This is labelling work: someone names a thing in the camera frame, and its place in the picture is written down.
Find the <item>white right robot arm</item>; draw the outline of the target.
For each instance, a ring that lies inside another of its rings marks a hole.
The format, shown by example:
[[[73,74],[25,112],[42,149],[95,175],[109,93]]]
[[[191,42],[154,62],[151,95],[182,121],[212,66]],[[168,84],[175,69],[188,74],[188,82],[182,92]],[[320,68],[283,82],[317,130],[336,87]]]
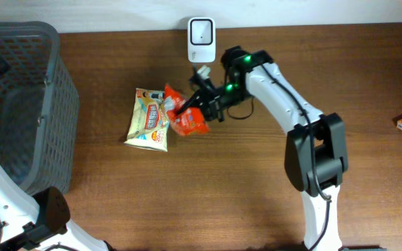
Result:
[[[323,114],[284,78],[264,50],[250,53],[240,46],[225,50],[223,86],[215,87],[209,68],[193,70],[195,93],[174,105],[177,125],[217,120],[229,108],[248,100],[260,101],[286,135],[285,173],[301,194],[306,220],[304,250],[342,250],[338,233],[337,199],[348,170],[345,124],[336,114]]]

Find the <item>yellow snack bag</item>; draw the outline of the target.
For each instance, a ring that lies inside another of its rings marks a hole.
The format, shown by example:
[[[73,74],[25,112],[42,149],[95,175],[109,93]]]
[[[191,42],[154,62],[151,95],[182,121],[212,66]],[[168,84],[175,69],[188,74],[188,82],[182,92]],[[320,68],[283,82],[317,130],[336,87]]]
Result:
[[[164,92],[136,88],[130,128],[124,144],[140,149],[168,151],[168,118]]]

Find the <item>red Hacks candy bag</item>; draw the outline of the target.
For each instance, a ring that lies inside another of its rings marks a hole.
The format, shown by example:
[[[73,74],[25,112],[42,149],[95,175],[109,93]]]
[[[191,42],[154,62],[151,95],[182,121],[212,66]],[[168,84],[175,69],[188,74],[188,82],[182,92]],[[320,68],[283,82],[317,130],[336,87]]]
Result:
[[[177,112],[187,101],[169,84],[164,88],[163,110],[167,115],[171,128],[180,136],[207,134],[210,131],[204,116],[197,107],[189,107],[180,114]]]

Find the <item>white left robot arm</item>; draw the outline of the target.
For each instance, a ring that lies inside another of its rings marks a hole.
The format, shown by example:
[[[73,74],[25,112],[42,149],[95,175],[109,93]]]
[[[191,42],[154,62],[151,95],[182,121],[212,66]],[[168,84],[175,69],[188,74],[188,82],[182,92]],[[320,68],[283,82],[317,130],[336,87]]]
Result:
[[[0,250],[109,250],[70,216],[80,108],[46,33],[0,32]]]

